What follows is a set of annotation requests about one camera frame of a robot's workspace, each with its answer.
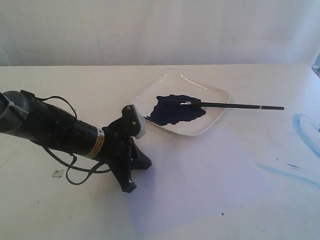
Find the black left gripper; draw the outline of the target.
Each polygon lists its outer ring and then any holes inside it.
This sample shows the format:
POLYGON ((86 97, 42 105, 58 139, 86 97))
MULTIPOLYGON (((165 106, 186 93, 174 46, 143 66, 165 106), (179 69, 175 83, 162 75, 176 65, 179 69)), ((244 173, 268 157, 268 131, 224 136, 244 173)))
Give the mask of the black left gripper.
POLYGON ((102 128, 105 133, 105 159, 111 172, 125 193, 136 189, 132 170, 147 170, 152 161, 138 148, 126 132, 121 118, 102 128))

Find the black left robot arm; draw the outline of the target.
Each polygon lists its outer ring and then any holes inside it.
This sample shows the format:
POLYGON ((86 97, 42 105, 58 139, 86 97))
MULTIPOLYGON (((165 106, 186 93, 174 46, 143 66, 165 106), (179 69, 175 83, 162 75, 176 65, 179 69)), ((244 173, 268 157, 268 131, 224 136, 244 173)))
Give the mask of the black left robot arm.
POLYGON ((41 146, 68 170, 84 172, 88 178, 103 174, 99 168, 107 165, 123 192, 136 189, 132 171, 147 170, 152 161, 134 141, 146 133, 134 105, 125 106, 120 118, 98 128, 46 101, 25 90, 1 93, 0 132, 41 146))

